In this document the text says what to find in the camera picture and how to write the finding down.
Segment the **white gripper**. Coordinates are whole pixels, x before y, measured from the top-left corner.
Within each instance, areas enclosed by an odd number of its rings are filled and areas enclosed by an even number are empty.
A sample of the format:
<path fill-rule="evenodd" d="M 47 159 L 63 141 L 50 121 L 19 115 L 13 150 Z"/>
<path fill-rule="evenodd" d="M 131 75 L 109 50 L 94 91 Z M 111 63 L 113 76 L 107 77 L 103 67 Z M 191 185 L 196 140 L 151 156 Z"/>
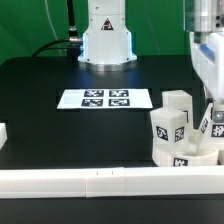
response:
<path fill-rule="evenodd" d="M 224 33 L 210 33 L 206 44 L 195 43 L 193 32 L 189 37 L 193 68 L 217 101 L 213 103 L 211 119 L 224 123 Z"/>

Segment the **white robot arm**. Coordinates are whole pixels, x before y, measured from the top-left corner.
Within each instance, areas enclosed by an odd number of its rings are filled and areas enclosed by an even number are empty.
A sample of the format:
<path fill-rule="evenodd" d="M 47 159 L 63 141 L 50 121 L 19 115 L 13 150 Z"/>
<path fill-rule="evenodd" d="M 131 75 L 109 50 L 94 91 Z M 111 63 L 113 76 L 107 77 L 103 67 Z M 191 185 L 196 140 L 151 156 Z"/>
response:
<path fill-rule="evenodd" d="M 183 0 L 192 65 L 213 99 L 211 119 L 224 123 L 224 0 Z M 84 68 L 117 71 L 137 60 L 125 23 L 125 0 L 88 0 L 89 25 L 78 57 Z"/>

